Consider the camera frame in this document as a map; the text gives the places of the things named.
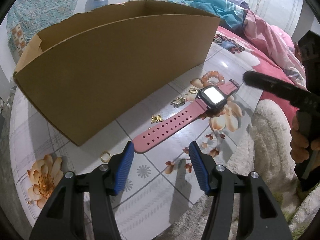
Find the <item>pink watch strap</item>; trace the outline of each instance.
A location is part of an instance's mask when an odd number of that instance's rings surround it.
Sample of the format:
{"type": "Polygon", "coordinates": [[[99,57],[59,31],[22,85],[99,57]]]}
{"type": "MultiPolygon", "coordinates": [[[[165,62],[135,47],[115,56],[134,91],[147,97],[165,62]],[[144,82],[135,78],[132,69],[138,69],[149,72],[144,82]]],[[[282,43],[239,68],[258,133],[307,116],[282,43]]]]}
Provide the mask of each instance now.
{"type": "Polygon", "coordinates": [[[238,88],[230,81],[228,83],[224,83],[223,85],[218,86],[218,88],[226,95],[230,95],[233,91],[238,88]]]}
{"type": "Polygon", "coordinates": [[[207,105],[199,98],[196,98],[189,106],[184,108],[174,116],[159,122],[151,129],[139,134],[132,142],[134,150],[138,153],[144,153],[154,146],[158,145],[187,124],[194,121],[199,115],[207,110],[207,105]]]}

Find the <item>blue blanket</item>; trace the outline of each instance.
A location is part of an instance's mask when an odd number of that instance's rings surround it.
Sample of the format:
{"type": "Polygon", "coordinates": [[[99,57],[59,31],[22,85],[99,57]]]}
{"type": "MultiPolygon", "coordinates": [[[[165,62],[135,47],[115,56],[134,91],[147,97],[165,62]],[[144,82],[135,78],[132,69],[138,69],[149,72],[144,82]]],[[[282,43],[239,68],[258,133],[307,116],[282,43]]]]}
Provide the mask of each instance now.
{"type": "Polygon", "coordinates": [[[220,26],[232,32],[242,29],[246,10],[227,0],[168,0],[211,12],[221,18],[220,26]]]}

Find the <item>watch screen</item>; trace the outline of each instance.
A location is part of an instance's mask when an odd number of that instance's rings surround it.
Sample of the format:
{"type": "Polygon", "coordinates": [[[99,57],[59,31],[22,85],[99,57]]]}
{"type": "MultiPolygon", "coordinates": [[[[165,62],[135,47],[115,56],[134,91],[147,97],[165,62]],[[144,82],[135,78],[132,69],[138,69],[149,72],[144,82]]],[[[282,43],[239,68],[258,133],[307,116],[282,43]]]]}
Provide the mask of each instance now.
{"type": "Polygon", "coordinates": [[[217,104],[224,99],[224,96],[216,90],[215,87],[207,88],[203,93],[212,101],[212,103],[217,104]]]}

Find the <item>finger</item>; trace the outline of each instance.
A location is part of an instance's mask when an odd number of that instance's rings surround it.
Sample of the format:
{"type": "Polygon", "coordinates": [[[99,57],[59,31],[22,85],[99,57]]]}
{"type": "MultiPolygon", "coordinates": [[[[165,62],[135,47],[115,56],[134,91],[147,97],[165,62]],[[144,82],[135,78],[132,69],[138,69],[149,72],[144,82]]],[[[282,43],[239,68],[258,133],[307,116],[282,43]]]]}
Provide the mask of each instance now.
{"type": "Polygon", "coordinates": [[[302,155],[299,151],[291,150],[290,155],[296,163],[302,163],[304,160],[307,160],[309,158],[308,152],[307,156],[305,156],[304,154],[302,155]]]}
{"type": "Polygon", "coordinates": [[[305,148],[296,145],[293,140],[290,142],[290,147],[294,152],[297,152],[302,159],[307,160],[309,158],[309,152],[305,148]]]}
{"type": "Polygon", "coordinates": [[[300,132],[298,132],[294,129],[291,129],[290,134],[292,136],[292,140],[294,141],[294,143],[296,145],[303,147],[303,148],[308,148],[309,141],[300,132]]]}
{"type": "Polygon", "coordinates": [[[320,138],[311,142],[311,149],[314,151],[320,151],[320,138]]]}
{"type": "Polygon", "coordinates": [[[292,118],[292,128],[296,131],[299,130],[299,122],[296,115],[292,118]]]}

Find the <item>blue gripper pad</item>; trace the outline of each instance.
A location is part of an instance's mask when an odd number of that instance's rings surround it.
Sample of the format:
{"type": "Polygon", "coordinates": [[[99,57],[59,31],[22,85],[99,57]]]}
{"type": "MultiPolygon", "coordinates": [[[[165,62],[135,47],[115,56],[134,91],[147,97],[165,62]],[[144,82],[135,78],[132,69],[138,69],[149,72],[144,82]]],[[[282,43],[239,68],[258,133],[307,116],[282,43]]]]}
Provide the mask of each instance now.
{"type": "Polygon", "coordinates": [[[209,185],[209,173],[202,158],[209,157],[208,162],[212,161],[213,159],[210,155],[203,154],[195,141],[189,145],[189,156],[192,162],[192,167],[196,173],[200,189],[203,190],[206,195],[208,195],[211,190],[209,185]]]}
{"type": "Polygon", "coordinates": [[[125,183],[128,178],[129,170],[131,168],[132,160],[134,157],[134,145],[129,141],[121,153],[121,161],[115,173],[115,187],[116,195],[124,189],[125,183]]]}

